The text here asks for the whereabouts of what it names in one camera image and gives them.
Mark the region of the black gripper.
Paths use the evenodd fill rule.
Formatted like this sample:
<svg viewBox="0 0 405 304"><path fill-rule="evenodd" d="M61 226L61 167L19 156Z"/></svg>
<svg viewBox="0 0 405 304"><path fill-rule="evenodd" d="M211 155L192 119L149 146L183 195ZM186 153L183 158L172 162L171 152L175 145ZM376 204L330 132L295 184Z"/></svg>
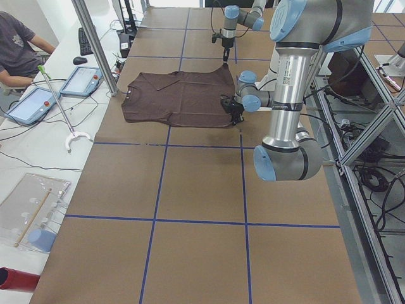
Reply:
<svg viewBox="0 0 405 304"><path fill-rule="evenodd" d="M244 117L242 116L244 112L244 107L242 104L236 101L232 101L230 103L230 111L232 115L231 123L233 126L244 121Z"/></svg>
<svg viewBox="0 0 405 304"><path fill-rule="evenodd" d="M228 58L229 58L229 54L230 54L230 49L233 48L234 46L234 38L227 38L225 36L223 36L222 38L222 46L224 47L223 50L223 64L227 65L228 64Z"/></svg>

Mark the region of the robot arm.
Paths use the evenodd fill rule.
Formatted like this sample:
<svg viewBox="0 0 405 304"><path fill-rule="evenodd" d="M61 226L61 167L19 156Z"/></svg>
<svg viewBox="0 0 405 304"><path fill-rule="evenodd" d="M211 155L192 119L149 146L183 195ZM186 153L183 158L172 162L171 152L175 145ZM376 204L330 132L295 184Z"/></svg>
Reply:
<svg viewBox="0 0 405 304"><path fill-rule="evenodd" d="M237 37L237 25L243 25L247 29L253 31L261 30L264 20L262 18L263 11L267 1L256 0L253 1L251 10L249 12L240 9L237 5L229 5L225 7L224 24L220 33L217 35L221 39L223 47L223 63L228 63L230 50L234 46L235 38Z"/></svg>
<svg viewBox="0 0 405 304"><path fill-rule="evenodd" d="M242 72L236 100L248 112L270 107L270 128L254 149L264 181L312 178L323 163L321 148L299 121L310 63L318 51L334 53L364 45L371 37L373 1L280 1L270 24L278 73L274 91L259 90L256 75Z"/></svg>

